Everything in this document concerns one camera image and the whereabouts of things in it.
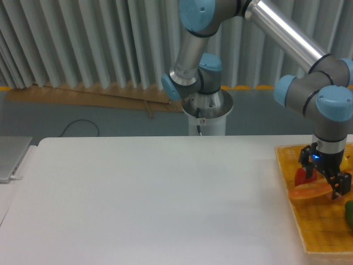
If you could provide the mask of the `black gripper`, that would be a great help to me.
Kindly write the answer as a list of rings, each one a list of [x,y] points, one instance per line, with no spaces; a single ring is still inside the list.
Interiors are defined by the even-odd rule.
[[[317,149],[316,142],[304,147],[300,151],[299,163],[305,170],[305,183],[314,181],[314,170],[328,178],[332,188],[331,200],[344,196],[351,191],[352,175],[342,172],[340,165],[343,159],[344,149],[337,153],[325,153]]]

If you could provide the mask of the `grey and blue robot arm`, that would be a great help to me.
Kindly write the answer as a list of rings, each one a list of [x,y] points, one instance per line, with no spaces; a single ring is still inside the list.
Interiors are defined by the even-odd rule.
[[[232,109],[232,100],[220,90],[221,60],[205,47],[221,24],[236,16],[270,35],[307,72],[302,78],[280,78],[274,98],[313,122],[312,143],[299,156],[306,177],[322,174],[333,199],[347,194],[352,176],[342,171],[341,162],[352,118],[352,61],[327,53],[270,1],[180,1],[186,34],[175,63],[161,78],[166,94],[181,100],[196,119],[218,118]]]

